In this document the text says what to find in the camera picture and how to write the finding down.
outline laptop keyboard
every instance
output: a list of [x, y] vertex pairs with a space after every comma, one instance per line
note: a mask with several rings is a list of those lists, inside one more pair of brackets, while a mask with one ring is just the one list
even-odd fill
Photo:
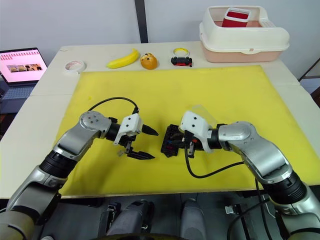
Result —
[[33, 86], [10, 88], [2, 99], [26, 99], [29, 97], [33, 89]]

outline black cable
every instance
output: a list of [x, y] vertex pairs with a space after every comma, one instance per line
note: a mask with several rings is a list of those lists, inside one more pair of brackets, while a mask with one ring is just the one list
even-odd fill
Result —
[[138, 105], [134, 101], [132, 101], [131, 99], [123, 97], [123, 96], [115, 96], [115, 97], [110, 97], [110, 98], [107, 98], [105, 100], [102, 100], [102, 101], [98, 102], [97, 104], [95, 104], [92, 107], [90, 107], [88, 111], [93, 110], [95, 107], [99, 106], [100, 104], [103, 104], [105, 102], [108, 102], [108, 101], [111, 101], [111, 100], [115, 100], [115, 99], [126, 100], [126, 101], [132, 103], [134, 105], [134, 108], [138, 110]]
[[[258, 194], [259, 203], [261, 203], [262, 202], [262, 198], [261, 198], [261, 193], [260, 193], [260, 190], [259, 190], [258, 180], [256, 178], [255, 178], [255, 188], [256, 188], [256, 192]], [[265, 233], [268, 236], [268, 239], [272, 240], [272, 237], [271, 237], [268, 225], [267, 225], [264, 206], [260, 205], [260, 209], [261, 209], [261, 216], [262, 216], [262, 221], [263, 221], [263, 226], [264, 226], [264, 229], [265, 229]]]
[[189, 157], [188, 157], [188, 147], [185, 146], [184, 147], [184, 156], [185, 156], [185, 163], [186, 163], [186, 167], [188, 168], [188, 171], [189, 173], [191, 174], [192, 177], [196, 178], [196, 179], [204, 179], [204, 178], [207, 178], [207, 177], [210, 177], [212, 175], [215, 175], [217, 173], [220, 173], [222, 172], [223, 170], [226, 170], [228, 168], [231, 168], [231, 167], [234, 167], [234, 166], [237, 166], [237, 165], [241, 165], [241, 164], [244, 164], [243, 161], [240, 161], [240, 162], [235, 162], [235, 163], [232, 163], [230, 165], [227, 165], [227, 166], [224, 166], [218, 170], [215, 170], [213, 172], [210, 172], [208, 174], [205, 174], [205, 175], [196, 175], [192, 172], [191, 170], [191, 167], [190, 167], [190, 163], [189, 163]]
[[228, 232], [226, 234], [226, 239], [227, 240], [230, 240], [231, 238], [231, 231], [232, 231], [232, 228], [234, 227], [235, 223], [240, 219], [242, 218], [244, 215], [246, 215], [248, 212], [250, 212], [251, 210], [259, 207], [259, 206], [262, 206], [263, 204], [267, 203], [268, 201], [270, 201], [269, 198], [267, 198], [266, 200], [263, 200], [262, 202], [259, 202], [257, 203], [256, 205], [253, 205], [252, 207], [249, 207], [247, 210], [245, 210], [244, 212], [242, 212], [241, 214], [239, 214], [235, 219], [233, 219], [233, 221], [230, 223], [229, 227], [228, 227]]

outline laptop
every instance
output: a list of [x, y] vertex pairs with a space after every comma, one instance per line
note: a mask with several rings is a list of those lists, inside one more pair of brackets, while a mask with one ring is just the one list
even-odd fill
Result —
[[0, 51], [0, 75], [8, 86], [0, 113], [17, 113], [46, 70], [36, 47]]

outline white table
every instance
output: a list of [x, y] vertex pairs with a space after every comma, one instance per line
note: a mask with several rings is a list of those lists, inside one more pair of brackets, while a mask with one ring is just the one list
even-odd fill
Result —
[[[64, 46], [58, 51], [0, 141], [0, 198], [10, 198], [35, 165], [43, 161], [53, 146], [58, 128], [79, 79], [76, 73], [71, 74], [64, 71], [67, 62], [83, 60], [87, 64], [86, 72], [112, 71], [106, 68], [107, 62], [125, 56], [131, 52], [132, 48], [136, 48], [141, 54], [153, 53], [159, 62], [158, 70], [173, 69], [179, 68], [170, 62], [172, 50], [178, 47], [184, 47], [190, 51], [193, 68], [261, 65], [320, 157], [320, 110], [280, 60], [261, 63], [211, 63], [206, 61], [198, 41]], [[142, 68], [137, 60], [116, 71], [147, 70]]]

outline black pole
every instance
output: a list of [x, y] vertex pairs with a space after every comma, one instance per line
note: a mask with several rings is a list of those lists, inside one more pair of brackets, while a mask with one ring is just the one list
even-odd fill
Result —
[[134, 0], [136, 19], [138, 20], [140, 41], [142, 44], [148, 43], [147, 20], [145, 0]]
[[315, 65], [320, 61], [320, 58], [299, 78], [299, 82], [314, 68]]

